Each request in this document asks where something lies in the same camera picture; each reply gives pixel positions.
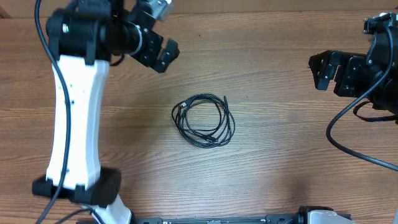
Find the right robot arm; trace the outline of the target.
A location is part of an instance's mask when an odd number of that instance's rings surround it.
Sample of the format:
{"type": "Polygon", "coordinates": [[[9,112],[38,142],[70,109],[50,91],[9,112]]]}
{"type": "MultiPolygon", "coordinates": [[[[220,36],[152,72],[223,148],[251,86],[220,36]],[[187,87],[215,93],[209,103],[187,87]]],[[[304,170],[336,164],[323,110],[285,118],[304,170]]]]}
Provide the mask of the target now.
{"type": "Polygon", "coordinates": [[[365,19],[364,33],[372,36],[366,54],[327,50],[310,57],[315,88],[326,90],[333,80],[334,94],[358,98],[379,82],[366,98],[374,109],[397,114],[397,14],[365,19]]]}

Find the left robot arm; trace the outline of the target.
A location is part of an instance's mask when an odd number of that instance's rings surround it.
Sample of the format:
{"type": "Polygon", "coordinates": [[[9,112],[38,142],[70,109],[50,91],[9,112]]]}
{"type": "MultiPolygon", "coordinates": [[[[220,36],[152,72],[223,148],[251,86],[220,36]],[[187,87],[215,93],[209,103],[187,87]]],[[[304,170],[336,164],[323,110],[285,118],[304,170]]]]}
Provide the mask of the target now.
{"type": "Polygon", "coordinates": [[[55,128],[46,173],[32,193],[52,202],[66,198],[91,213],[96,223],[134,223],[119,195],[121,172],[100,164],[101,100],[112,56],[130,56],[157,73],[179,55],[174,40],[153,31],[173,8],[172,0],[72,1],[37,29],[55,77],[55,128]]]}

